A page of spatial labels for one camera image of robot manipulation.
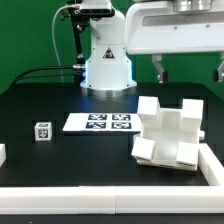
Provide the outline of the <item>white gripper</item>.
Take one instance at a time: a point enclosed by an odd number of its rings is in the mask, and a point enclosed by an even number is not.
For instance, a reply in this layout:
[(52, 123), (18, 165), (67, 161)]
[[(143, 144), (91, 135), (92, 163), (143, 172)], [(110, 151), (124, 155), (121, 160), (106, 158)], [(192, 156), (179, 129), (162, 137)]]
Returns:
[(208, 10), (176, 11), (176, 2), (142, 1), (127, 11), (125, 49), (129, 54), (154, 54), (152, 63), (160, 83), (168, 82), (161, 54), (222, 52), (213, 73), (224, 80), (224, 0), (211, 0)]

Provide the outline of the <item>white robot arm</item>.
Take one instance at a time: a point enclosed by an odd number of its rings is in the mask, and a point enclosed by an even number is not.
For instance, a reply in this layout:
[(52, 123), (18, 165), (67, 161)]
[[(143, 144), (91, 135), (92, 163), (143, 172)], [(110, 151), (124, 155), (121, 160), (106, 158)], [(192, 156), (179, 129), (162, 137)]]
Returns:
[[(97, 96), (120, 96), (136, 87), (129, 54), (152, 56), (160, 64), (164, 54), (220, 52), (224, 57), (224, 0), (133, 0), (126, 14), (113, 11), (111, 0), (84, 0), (80, 11), (90, 14), (91, 55), (85, 63), (82, 90)], [(218, 67), (223, 78), (224, 61)]]

